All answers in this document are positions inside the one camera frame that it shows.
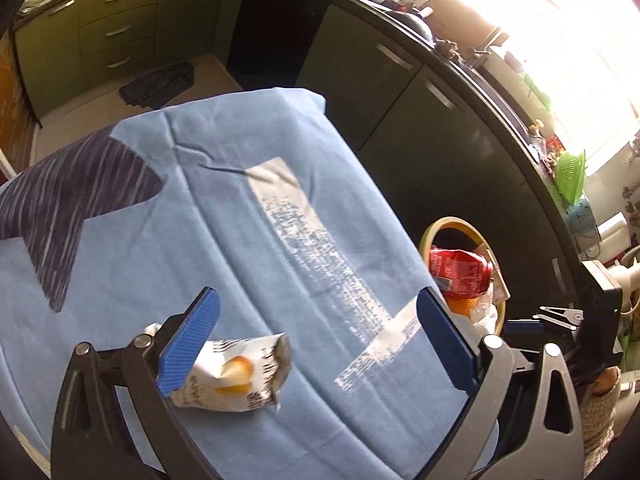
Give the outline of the person's right hand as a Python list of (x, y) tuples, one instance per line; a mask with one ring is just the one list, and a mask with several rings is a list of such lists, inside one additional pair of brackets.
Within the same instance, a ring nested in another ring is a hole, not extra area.
[(612, 366), (606, 368), (593, 383), (592, 393), (595, 396), (604, 396), (611, 391), (620, 379), (620, 368)]

